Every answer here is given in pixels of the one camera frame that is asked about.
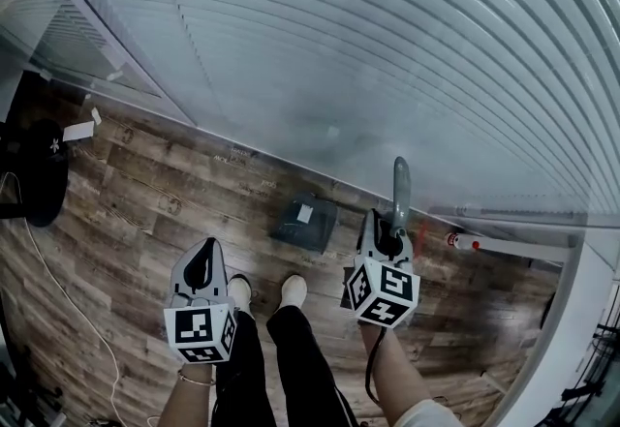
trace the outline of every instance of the sneaker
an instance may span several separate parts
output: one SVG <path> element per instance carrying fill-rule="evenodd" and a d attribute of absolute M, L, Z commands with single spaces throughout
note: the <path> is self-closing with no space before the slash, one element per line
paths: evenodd
<path fill-rule="evenodd" d="M 278 310 L 289 305 L 301 308 L 307 294 L 306 280 L 301 276 L 291 276 L 282 285 L 282 302 Z"/>
<path fill-rule="evenodd" d="M 250 300 L 252 299 L 252 287 L 245 276 L 237 274 L 229 281 L 229 296 L 234 300 L 234 306 L 241 312 L 245 312 L 252 319 L 250 312 Z"/>

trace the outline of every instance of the bracelet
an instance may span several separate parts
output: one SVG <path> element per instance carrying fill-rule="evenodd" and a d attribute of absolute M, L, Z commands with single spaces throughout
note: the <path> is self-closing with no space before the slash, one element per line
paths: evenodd
<path fill-rule="evenodd" d="M 210 387 L 211 385 L 215 385 L 215 380 L 212 379 L 210 382 L 198 382 L 198 381 L 192 381 L 191 379 L 186 378 L 183 374 L 181 374 L 181 370 L 179 369 L 179 371 L 176 373 L 176 375 L 178 376 L 178 379 L 180 381 L 186 381 L 195 385 L 202 385 L 204 387 Z"/>

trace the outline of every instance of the person's leg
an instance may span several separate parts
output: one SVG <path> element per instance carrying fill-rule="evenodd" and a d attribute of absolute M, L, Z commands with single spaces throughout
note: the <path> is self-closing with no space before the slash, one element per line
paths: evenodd
<path fill-rule="evenodd" d="M 336 387 L 310 322 L 300 306 L 305 281 L 293 276 L 282 287 L 282 304 L 267 323 L 278 349 L 278 368 L 287 398 L 290 427 L 357 427 L 345 397 Z"/>
<path fill-rule="evenodd" d="M 211 420 L 213 427 L 275 427 L 264 384 L 261 341 L 256 322 L 250 313 L 251 293 L 245 279 L 232 278 L 229 282 L 229 296 L 234 298 L 239 311 L 231 359 L 217 366 L 217 402 Z"/>

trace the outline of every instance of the forearm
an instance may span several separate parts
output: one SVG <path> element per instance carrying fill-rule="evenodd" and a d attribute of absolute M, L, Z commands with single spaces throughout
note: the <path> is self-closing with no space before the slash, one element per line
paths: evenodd
<path fill-rule="evenodd" d="M 211 365 L 184 365 L 187 379 L 210 383 Z M 164 407 L 158 427 L 206 427 L 209 418 L 210 387 L 178 379 Z"/>
<path fill-rule="evenodd" d="M 366 352 L 370 354 L 381 327 L 363 324 L 360 329 Z M 387 330 L 375 357 L 373 379 L 377 397 L 389 425 L 394 425 L 413 405 L 431 398 L 422 376 L 407 358 L 391 329 Z"/>

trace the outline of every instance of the white sleeve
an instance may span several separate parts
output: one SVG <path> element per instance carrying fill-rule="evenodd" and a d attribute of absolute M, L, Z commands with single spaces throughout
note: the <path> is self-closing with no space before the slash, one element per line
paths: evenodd
<path fill-rule="evenodd" d="M 394 427 L 463 427 L 454 413 L 433 400 L 423 400 L 409 408 Z"/>

